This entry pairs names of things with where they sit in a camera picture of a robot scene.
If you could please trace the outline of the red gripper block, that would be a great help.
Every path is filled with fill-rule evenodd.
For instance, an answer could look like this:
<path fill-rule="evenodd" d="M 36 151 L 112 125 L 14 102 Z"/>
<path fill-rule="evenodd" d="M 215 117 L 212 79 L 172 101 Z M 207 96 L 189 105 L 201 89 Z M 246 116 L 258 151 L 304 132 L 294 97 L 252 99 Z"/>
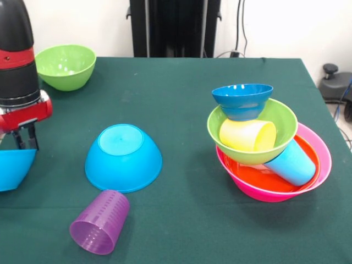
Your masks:
<path fill-rule="evenodd" d="M 26 149 L 18 129 L 28 125 L 29 144 L 32 149 L 39 150 L 33 122 L 40 122 L 49 118 L 53 113 L 52 101 L 45 90 L 40 90 L 40 99 L 27 106 L 1 106 L 1 132 L 12 132 L 16 146 L 20 150 Z"/>

